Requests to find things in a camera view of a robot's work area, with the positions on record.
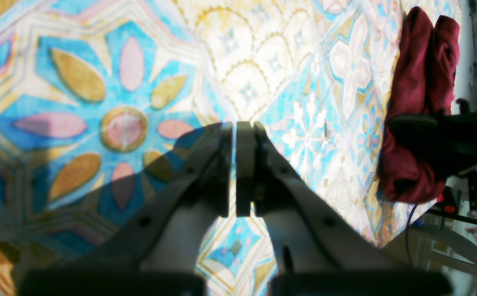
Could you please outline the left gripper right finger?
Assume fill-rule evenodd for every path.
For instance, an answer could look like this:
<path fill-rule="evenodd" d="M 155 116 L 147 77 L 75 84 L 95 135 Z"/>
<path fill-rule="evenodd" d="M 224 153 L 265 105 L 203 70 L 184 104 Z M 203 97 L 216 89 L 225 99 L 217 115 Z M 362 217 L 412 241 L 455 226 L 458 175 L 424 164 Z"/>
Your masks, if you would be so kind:
<path fill-rule="evenodd" d="M 274 148 L 263 126 L 239 122 L 236 213 L 254 206 L 278 275 L 269 296 L 450 296 L 448 279 L 415 270 L 368 243 L 317 196 Z"/>

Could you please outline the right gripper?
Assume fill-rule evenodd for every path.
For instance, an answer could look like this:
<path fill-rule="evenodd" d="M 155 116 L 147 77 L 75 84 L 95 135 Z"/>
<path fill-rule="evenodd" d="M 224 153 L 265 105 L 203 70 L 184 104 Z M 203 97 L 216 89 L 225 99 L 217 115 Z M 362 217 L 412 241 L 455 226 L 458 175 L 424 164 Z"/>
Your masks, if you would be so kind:
<path fill-rule="evenodd" d="M 477 171 L 477 112 L 457 99 L 459 113 L 400 114 L 388 121 L 388 178 L 446 181 Z"/>

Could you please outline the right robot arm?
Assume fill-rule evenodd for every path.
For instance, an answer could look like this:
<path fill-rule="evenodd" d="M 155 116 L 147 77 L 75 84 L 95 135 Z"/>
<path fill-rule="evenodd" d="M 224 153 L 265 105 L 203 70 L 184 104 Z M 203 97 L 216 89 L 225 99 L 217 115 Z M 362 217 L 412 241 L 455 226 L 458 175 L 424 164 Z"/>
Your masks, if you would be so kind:
<path fill-rule="evenodd" d="M 477 111 L 458 100 L 459 113 L 403 114 L 389 122 L 396 142 L 428 165 L 438 178 L 455 176 L 468 181 L 472 217 L 477 217 Z"/>

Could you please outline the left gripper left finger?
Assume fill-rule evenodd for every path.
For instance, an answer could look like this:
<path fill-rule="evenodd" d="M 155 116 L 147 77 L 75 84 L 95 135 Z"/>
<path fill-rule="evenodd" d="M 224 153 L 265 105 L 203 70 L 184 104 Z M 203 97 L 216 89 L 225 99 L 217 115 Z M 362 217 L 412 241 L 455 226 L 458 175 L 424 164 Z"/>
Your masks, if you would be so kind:
<path fill-rule="evenodd" d="M 21 296 L 206 296 L 195 274 L 206 231 L 229 214 L 233 125 L 200 128 L 205 143 L 112 238 L 62 267 L 30 271 Z"/>

